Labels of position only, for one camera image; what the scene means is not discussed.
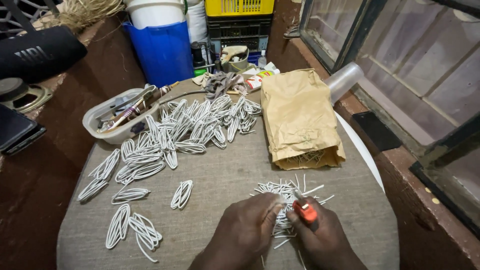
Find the person's right hand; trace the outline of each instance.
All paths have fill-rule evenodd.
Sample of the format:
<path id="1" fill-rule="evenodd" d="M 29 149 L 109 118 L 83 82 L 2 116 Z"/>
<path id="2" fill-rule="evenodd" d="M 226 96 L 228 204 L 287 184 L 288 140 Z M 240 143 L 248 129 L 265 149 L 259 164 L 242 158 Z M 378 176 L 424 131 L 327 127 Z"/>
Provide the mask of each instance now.
<path id="1" fill-rule="evenodd" d="M 324 208 L 312 197 L 305 200 L 317 212 L 318 228 L 315 232 L 294 211 L 289 211 L 287 217 L 312 261 L 322 269 L 367 269 L 353 252 L 335 212 Z"/>

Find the orange utility knife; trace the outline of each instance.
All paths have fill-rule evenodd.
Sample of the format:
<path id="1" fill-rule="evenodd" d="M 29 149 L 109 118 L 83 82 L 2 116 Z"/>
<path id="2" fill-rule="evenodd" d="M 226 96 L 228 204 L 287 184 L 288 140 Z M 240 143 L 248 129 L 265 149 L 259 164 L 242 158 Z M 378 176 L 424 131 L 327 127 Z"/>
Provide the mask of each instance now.
<path id="1" fill-rule="evenodd" d="M 293 210 L 303 219 L 307 227 L 312 232 L 315 232 L 318 229 L 317 211 L 308 204 L 305 197 L 298 190 L 293 191 L 293 195 L 297 198 L 292 203 Z"/>

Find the label on bottle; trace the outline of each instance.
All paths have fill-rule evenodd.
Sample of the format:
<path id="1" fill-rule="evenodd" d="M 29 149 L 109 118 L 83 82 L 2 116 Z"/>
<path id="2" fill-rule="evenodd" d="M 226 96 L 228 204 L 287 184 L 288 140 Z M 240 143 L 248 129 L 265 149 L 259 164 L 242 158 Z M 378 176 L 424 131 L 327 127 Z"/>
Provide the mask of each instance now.
<path id="1" fill-rule="evenodd" d="M 250 86 L 251 90 L 255 90 L 262 86 L 262 78 L 272 75 L 274 75 L 272 71 L 262 71 L 257 75 L 246 79 L 245 82 Z"/>

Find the person's left hand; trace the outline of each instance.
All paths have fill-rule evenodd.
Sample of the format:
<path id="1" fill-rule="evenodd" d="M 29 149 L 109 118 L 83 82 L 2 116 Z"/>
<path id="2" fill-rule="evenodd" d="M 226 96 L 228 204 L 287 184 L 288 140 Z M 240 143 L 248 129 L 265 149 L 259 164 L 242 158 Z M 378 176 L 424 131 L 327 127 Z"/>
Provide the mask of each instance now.
<path id="1" fill-rule="evenodd" d="M 263 193 L 231 204 L 189 269 L 243 269 L 267 251 L 283 198 Z"/>

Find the yellow plastic crate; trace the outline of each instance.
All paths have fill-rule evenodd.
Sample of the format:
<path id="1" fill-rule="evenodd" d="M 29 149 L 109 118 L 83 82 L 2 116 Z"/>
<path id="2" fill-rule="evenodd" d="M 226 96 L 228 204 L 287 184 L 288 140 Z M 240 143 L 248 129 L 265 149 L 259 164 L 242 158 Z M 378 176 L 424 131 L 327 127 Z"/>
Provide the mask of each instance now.
<path id="1" fill-rule="evenodd" d="M 207 16 L 272 14 L 275 0 L 205 0 Z"/>

